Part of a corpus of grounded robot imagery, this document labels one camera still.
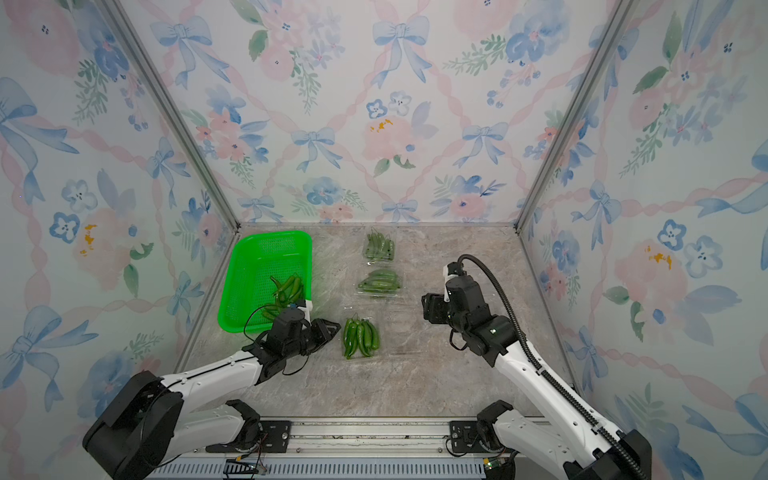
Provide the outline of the green plastic basket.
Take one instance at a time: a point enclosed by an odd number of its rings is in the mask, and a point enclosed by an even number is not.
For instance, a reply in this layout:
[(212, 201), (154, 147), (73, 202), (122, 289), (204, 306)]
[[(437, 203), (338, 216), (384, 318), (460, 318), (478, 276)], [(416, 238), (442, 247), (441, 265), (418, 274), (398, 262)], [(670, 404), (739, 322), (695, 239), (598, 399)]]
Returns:
[(228, 333), (267, 331), (286, 307), (275, 305), (276, 287), (271, 276), (285, 281), (298, 275), (304, 298), (312, 299), (312, 239), (303, 231), (278, 231), (247, 236), (232, 252), (218, 313), (218, 323)]

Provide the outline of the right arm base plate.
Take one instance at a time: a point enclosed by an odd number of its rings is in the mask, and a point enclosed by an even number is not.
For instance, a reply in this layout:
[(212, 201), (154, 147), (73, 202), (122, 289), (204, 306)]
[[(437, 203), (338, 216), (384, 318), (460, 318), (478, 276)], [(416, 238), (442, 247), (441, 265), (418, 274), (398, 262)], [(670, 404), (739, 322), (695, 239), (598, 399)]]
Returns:
[(486, 453), (477, 430), (476, 420), (453, 420), (448, 423), (447, 449), (450, 453), (464, 456), (468, 453)]

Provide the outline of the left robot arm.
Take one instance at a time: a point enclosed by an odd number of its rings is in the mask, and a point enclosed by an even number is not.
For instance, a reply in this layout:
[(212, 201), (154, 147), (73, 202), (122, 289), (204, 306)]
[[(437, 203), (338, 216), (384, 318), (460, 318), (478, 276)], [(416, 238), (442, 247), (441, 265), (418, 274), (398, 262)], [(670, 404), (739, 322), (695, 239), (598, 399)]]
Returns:
[(287, 332), (261, 333), (240, 351), (181, 374), (132, 376), (82, 439), (83, 449), (112, 479), (144, 479), (196, 449), (221, 445), (250, 452), (265, 439), (260, 415), (242, 400), (205, 404), (284, 372), (340, 332), (337, 322), (301, 320)]

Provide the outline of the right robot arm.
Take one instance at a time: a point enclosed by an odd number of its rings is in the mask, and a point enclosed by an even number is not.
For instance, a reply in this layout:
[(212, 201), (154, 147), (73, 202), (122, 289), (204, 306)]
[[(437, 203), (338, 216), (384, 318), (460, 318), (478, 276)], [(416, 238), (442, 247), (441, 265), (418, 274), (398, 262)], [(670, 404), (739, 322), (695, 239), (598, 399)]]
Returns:
[(549, 423), (538, 426), (497, 401), (478, 419), (499, 446), (523, 454), (557, 479), (652, 477), (649, 441), (636, 430), (621, 429), (578, 396), (522, 338), (513, 320), (457, 295), (427, 293), (421, 304), (426, 321), (459, 333), (469, 350), (518, 387)]

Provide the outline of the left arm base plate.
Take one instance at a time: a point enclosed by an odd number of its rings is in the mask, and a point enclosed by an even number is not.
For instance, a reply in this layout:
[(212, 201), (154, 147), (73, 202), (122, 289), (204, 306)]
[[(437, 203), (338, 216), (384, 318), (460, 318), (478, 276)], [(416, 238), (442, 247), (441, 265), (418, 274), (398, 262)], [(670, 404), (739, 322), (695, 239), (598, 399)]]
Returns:
[(286, 453), (292, 422), (289, 420), (261, 420), (259, 426), (251, 425), (246, 434), (238, 435), (228, 444), (214, 444), (205, 448), (206, 453)]

